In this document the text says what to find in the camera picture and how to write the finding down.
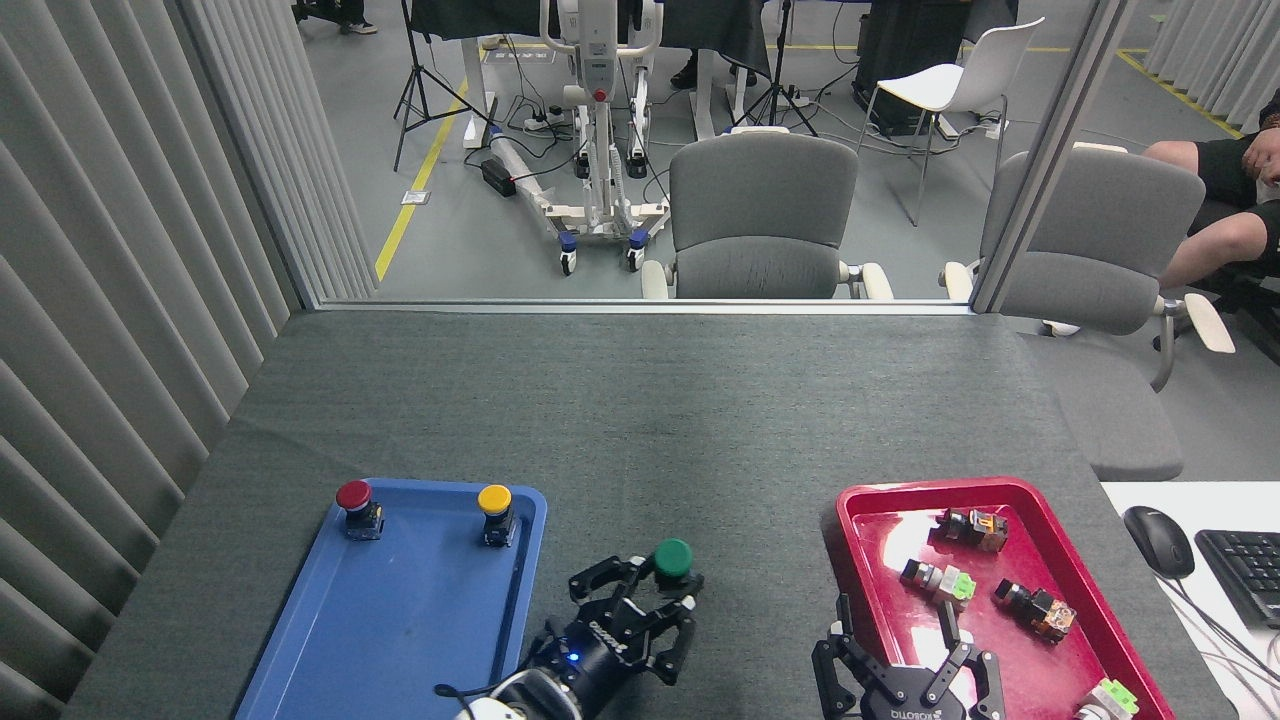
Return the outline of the person's hand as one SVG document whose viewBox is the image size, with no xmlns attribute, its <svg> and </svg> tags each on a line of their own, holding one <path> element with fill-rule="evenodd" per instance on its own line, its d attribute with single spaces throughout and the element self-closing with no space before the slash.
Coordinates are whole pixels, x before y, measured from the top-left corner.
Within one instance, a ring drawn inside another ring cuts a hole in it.
<svg viewBox="0 0 1280 720">
<path fill-rule="evenodd" d="M 1253 181 L 1270 187 L 1279 182 L 1280 128 L 1277 126 L 1261 129 L 1254 135 L 1242 158 L 1242 169 Z"/>
</svg>

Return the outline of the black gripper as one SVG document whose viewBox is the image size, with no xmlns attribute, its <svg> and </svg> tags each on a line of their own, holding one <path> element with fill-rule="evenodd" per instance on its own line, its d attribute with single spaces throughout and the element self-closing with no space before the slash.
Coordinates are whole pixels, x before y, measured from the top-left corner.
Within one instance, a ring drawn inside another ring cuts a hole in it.
<svg viewBox="0 0 1280 720">
<path fill-rule="evenodd" d="M 948 655 L 936 673 L 925 667 L 888 667 L 858 643 L 852 630 L 850 597 L 836 601 L 837 620 L 824 641 L 812 651 L 812 664 L 824 717 L 851 717 L 861 702 L 863 719 L 1005 719 L 1004 687 L 998 657 L 978 650 L 961 637 L 957 606 L 942 601 L 940 628 Z M 840 684 L 836 664 L 841 662 L 861 688 L 860 694 Z M 950 687 L 961 667 L 974 680 L 977 698 L 966 708 Z"/>
<path fill-rule="evenodd" d="M 570 597 L 591 612 L 621 612 L 623 607 L 640 612 L 631 597 L 639 582 L 654 569 L 653 557 L 609 556 L 570 578 Z M 611 583 L 614 589 L 608 600 L 586 602 L 594 591 Z M 550 675 L 553 688 L 571 701 L 579 716 L 596 716 L 630 680 L 645 671 L 666 685 L 678 682 L 695 637 L 695 596 L 686 594 L 627 620 L 618 629 L 599 619 L 579 619 L 561 632 L 547 628 L 530 648 L 530 666 Z M 654 650 L 654 643 L 672 629 L 671 647 Z"/>
</svg>

